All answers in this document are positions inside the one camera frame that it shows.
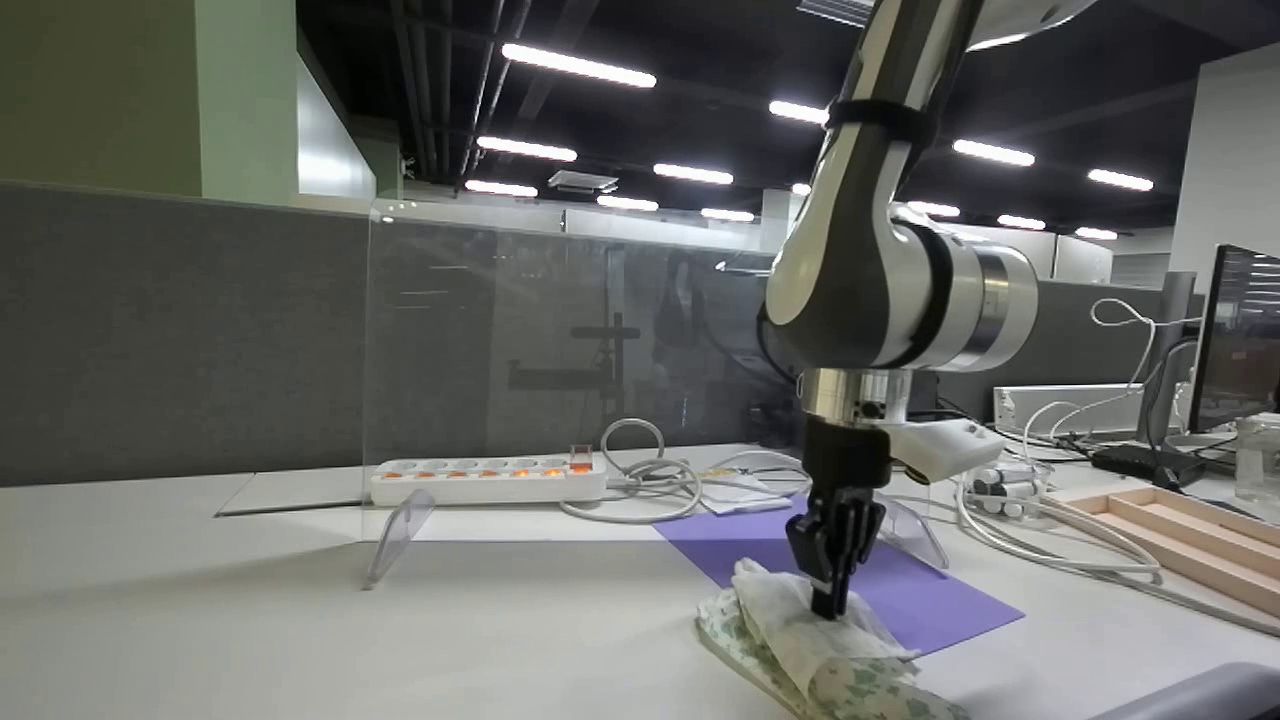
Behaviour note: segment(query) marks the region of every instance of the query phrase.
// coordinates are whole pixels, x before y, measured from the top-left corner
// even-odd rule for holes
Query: purple mat
[[[783,523],[791,514],[747,514],[747,516],[685,516],[655,523],[703,576],[731,585],[731,565],[751,555],[771,571],[796,571]],[[876,544],[874,561],[851,576],[851,587],[874,604],[879,625],[916,652],[941,652],[1005,628],[1024,612],[984,597],[937,568],[914,561],[892,544]]]

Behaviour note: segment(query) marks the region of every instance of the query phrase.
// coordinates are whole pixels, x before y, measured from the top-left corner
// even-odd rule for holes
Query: office desk
[[[700,647],[711,585],[651,527],[435,514],[434,541],[359,594],[381,514],[214,521],[351,489],[351,474],[5,489],[0,716],[783,716]],[[1225,659],[1280,666],[1278,641],[937,533],[956,576],[1028,612],[922,659],[974,716],[1094,716]]]

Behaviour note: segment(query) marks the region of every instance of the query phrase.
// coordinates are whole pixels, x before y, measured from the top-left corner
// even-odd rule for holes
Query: fluorescent light
[[[480,193],[480,198],[538,198],[532,186],[502,186],[502,181],[470,181],[470,193]]]
[[[992,37],[992,41],[968,43],[968,53],[988,53],[988,50],[1005,50],[1005,43],[1020,43],[1020,41],[1028,41],[1028,31]]]
[[[959,215],[956,206],[932,206],[932,199],[909,199],[909,210],[925,215]]]
[[[1111,233],[1111,229],[1090,229],[1090,224],[1079,224],[1078,235],[1085,235],[1085,240],[1106,240],[1106,246],[1108,246],[1108,240],[1120,240],[1120,233]]]
[[[528,43],[504,43],[504,62],[566,74],[566,75],[590,75],[590,82],[604,82],[604,84],[655,87],[651,74],[599,63],[599,62],[584,62],[584,58],[566,58],[566,53],[547,53],[547,50],[528,50]]]
[[[538,161],[552,161],[552,165],[573,165],[577,161],[577,148],[528,143],[528,139],[513,139],[513,137],[475,137],[475,143],[490,148],[490,153],[538,155]]]
[[[1046,229],[1040,215],[998,215],[998,224],[1005,224],[1005,229]]]
[[[811,105],[771,101],[768,111],[796,123],[828,123],[828,110],[811,110]]]
[[[1032,153],[979,143],[979,139],[956,139],[954,153],[978,155],[978,161],[988,161],[988,165],[1013,165],[1013,167],[1032,167],[1035,165]]]
[[[693,165],[651,165],[651,176],[693,181],[693,186],[731,186],[731,172],[693,167]]]
[[[1111,190],[1130,190],[1130,193],[1152,193],[1158,190],[1158,181],[1148,181],[1148,176],[1130,176],[1130,172],[1111,172],[1111,167],[1094,167],[1090,181],[1111,186]]]
[[[703,222],[722,222],[722,224],[757,224],[757,213],[703,210]]]
[[[620,213],[655,213],[655,199],[648,198],[597,198],[599,210],[620,210]]]

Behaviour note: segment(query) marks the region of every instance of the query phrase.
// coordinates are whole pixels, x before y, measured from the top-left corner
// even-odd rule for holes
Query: crumpled towel
[[[805,720],[954,720],[949,701],[914,683],[909,652],[851,600],[850,617],[807,612],[807,579],[742,561],[731,594],[700,604],[700,641]]]

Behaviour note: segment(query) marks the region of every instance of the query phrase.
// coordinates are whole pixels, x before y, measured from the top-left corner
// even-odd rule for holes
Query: robotic arm
[[[842,617],[885,510],[892,419],[909,369],[1005,366],[1035,324],[1035,273],[1002,248],[959,248],[895,190],[928,139],[928,101],[963,50],[1057,30],[1094,0],[879,0],[842,101],[807,210],[768,276],[768,324],[805,362],[807,514],[788,544],[811,576],[811,612]]]

